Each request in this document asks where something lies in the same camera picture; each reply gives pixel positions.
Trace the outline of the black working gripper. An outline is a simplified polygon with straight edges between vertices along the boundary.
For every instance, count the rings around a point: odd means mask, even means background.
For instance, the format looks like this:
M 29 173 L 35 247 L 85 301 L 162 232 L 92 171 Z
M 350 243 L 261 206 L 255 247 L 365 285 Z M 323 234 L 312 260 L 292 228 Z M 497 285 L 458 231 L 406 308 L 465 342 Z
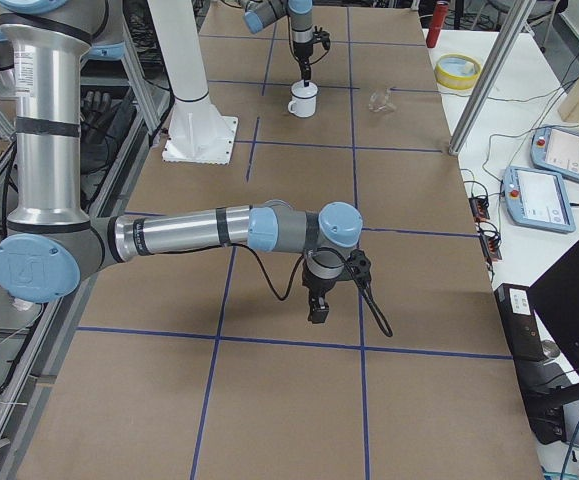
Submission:
M 292 48 L 296 61 L 299 63 L 301 81 L 304 86 L 309 86 L 311 81 L 310 57 L 313 55 L 313 44 L 311 42 L 293 42 Z

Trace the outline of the silver blue working robot arm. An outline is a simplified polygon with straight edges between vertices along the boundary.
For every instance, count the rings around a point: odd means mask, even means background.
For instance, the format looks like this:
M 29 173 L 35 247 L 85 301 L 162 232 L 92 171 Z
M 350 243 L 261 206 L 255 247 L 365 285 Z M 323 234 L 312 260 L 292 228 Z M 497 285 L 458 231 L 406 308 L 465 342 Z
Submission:
M 316 112 L 318 87 L 312 81 L 312 61 L 314 46 L 320 44 L 325 52 L 330 50 L 330 34 L 313 23 L 313 3 L 310 1 L 238 1 L 236 5 L 244 10 L 243 20 L 252 34 L 285 18 L 288 20 L 289 46 L 293 59 L 300 69 L 300 79 L 291 86 L 291 101 L 287 110 L 292 115 L 304 119 Z M 321 267 L 323 255 L 316 254 L 318 241 L 315 239 L 315 217 L 307 218 L 307 241 L 303 254 L 302 283 L 308 289 L 308 320 L 314 324 L 325 322 L 329 306 L 326 293 L 336 283 L 342 265 Z

